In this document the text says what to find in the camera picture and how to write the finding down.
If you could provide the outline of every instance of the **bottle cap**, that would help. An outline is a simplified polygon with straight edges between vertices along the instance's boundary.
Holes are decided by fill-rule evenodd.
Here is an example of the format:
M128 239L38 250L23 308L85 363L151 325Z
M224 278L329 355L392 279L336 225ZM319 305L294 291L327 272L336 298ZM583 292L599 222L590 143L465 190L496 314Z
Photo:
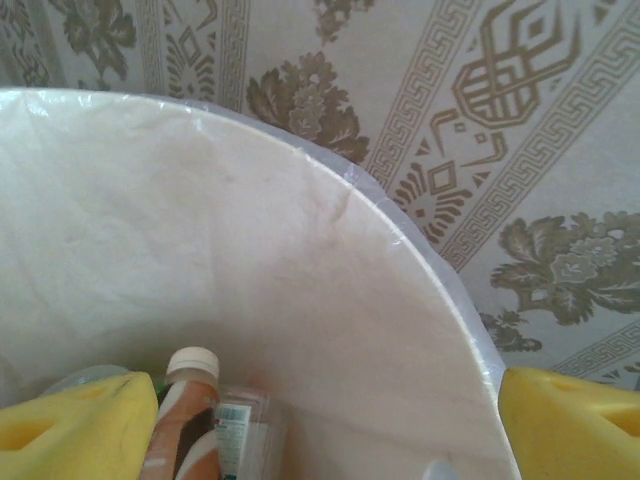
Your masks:
M182 368L204 370L213 375L216 380L220 376L220 361L218 357L210 350L202 347L181 348L171 355L169 366L167 367L167 375Z

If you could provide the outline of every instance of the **bin liner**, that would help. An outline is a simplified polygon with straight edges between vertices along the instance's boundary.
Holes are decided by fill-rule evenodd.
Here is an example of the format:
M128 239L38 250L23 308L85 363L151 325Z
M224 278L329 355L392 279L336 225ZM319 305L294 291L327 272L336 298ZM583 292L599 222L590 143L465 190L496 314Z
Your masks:
M504 364L359 167L207 104L4 90L0 120L3 405L202 345L289 407L283 478L517 478Z

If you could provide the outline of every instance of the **bottle label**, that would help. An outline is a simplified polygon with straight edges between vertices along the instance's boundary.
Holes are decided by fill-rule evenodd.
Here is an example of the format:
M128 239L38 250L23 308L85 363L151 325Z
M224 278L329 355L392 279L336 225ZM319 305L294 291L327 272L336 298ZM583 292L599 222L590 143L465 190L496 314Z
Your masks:
M216 433L223 480L236 480L240 471L247 433L251 419L251 407L221 403L216 411Z
M218 402L216 389L204 383L179 381L167 385L159 401L158 420L140 480L218 480L213 415Z

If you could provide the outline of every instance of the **patterned wallpaper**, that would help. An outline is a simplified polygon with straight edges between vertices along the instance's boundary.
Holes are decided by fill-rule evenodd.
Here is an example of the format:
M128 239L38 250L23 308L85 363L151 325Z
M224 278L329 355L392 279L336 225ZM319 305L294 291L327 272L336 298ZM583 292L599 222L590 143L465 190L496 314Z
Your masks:
M0 0L0 25L3 85L215 102L345 156L508 364L640 389L639 1Z

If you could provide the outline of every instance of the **brown label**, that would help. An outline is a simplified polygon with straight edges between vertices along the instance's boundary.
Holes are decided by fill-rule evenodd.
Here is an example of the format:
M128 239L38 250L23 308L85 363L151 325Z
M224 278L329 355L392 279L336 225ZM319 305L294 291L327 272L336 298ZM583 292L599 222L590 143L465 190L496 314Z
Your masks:
M218 392L211 385L181 381L160 395L158 420L140 480L220 478L214 407Z

